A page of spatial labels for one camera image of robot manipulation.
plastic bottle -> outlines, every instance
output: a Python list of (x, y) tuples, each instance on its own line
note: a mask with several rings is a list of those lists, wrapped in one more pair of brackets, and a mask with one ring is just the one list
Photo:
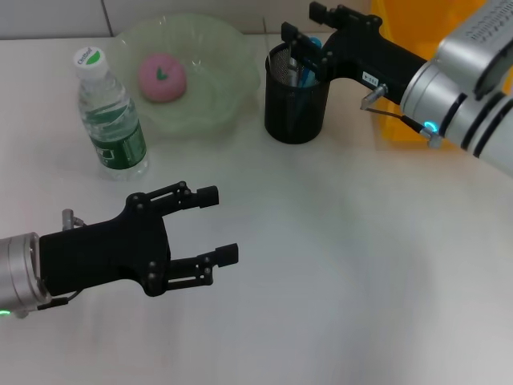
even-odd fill
[(73, 63), (80, 79), (80, 117), (104, 170), (115, 180), (142, 175), (149, 162), (139, 117), (127, 90), (109, 71), (105, 54), (85, 47)]

green bowl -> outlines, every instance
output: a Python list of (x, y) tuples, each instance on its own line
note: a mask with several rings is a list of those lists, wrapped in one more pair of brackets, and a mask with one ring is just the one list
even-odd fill
[[(169, 53), (185, 67), (188, 87), (170, 103), (145, 99), (137, 85), (141, 63)], [(235, 118), (244, 98), (260, 86), (245, 37), (235, 28), (201, 14), (172, 14), (141, 22), (119, 34), (107, 48), (107, 61), (125, 85), (140, 116), (162, 132), (211, 132)]]

white bottle cap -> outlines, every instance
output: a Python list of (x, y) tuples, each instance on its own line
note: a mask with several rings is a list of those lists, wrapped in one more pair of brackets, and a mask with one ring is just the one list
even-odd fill
[(109, 71), (109, 65), (102, 50), (96, 47), (84, 47), (73, 56), (77, 76), (82, 80), (103, 78)]

pink ball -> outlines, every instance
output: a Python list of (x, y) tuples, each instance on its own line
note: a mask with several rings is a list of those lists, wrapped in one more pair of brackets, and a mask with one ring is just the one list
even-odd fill
[(139, 69), (139, 88), (153, 102), (172, 102), (187, 88), (184, 66), (168, 54), (154, 54)]

bottle label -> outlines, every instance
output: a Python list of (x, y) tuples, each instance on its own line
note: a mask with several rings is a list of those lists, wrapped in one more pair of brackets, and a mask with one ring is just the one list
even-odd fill
[(144, 142), (141, 124), (137, 122), (137, 127), (132, 134), (124, 139), (114, 142), (102, 142), (91, 138), (91, 142), (96, 148), (99, 161), (107, 168), (114, 170), (124, 170), (134, 167), (146, 155), (146, 143)]

